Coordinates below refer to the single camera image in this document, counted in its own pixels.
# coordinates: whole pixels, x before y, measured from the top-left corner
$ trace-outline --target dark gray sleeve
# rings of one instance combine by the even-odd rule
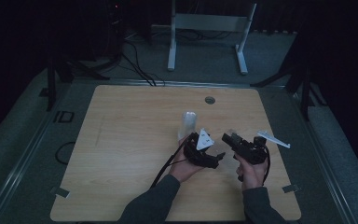
[[[170,213],[180,182],[172,175],[165,175],[154,188],[127,204],[117,223],[164,223]]]
[[[266,188],[247,189],[242,192],[246,223],[281,224],[284,218],[269,204],[269,193]]]

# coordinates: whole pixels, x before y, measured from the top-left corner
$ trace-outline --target light wood surface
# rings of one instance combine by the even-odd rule
[[[207,96],[216,102],[206,104]],[[167,221],[244,220],[241,182],[235,173],[239,163],[221,138],[230,129],[248,141],[259,130],[273,135],[258,92],[144,86],[96,88],[61,184],[70,195],[57,196],[51,218],[118,220],[177,149],[186,111],[197,114],[197,132],[204,128],[215,141],[208,154],[227,155],[216,169],[204,169],[182,184]],[[301,213],[295,194],[282,190],[290,181],[281,154],[275,144],[267,146],[271,167],[265,186],[271,205],[287,220],[297,220]]]

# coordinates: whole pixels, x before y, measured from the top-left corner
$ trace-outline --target person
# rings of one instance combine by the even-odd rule
[[[263,187],[267,160],[264,163],[252,165],[239,155],[236,154],[235,156],[240,162],[236,172],[243,176],[241,189],[246,216],[245,223],[286,223],[284,218],[270,206],[268,191]],[[168,174],[154,188],[149,189],[127,204],[117,223],[164,223],[181,184],[203,168],[187,161],[183,148],[181,148],[173,159]]]

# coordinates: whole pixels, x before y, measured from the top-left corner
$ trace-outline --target white metal frame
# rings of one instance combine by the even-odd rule
[[[176,29],[214,30],[242,33],[241,42],[235,46],[235,51],[241,74],[247,75],[248,68],[246,67],[245,57],[243,56],[243,48],[255,14],[255,7],[256,3],[252,3],[247,17],[182,14],[176,13],[176,0],[172,0],[171,46],[168,58],[168,70],[173,71],[175,69]]]

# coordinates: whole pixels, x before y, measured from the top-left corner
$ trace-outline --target black handheld controller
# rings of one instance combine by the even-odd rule
[[[206,154],[206,150],[208,150],[208,147],[202,150],[197,150],[197,143],[199,141],[199,137],[200,136],[197,133],[192,133],[187,138],[184,147],[184,154],[188,161],[197,166],[215,169],[219,165],[219,161],[223,159],[226,153],[223,152],[214,157]]]
[[[224,133],[222,140],[231,146],[233,151],[235,151],[238,155],[253,165],[263,163],[266,159],[268,159],[268,169],[264,178],[264,180],[266,180],[267,175],[269,174],[270,166],[269,149],[266,147],[266,138],[256,136],[254,138],[254,142],[252,143],[242,139],[235,133],[233,133],[231,136]],[[243,176],[238,176],[238,179],[243,181]]]

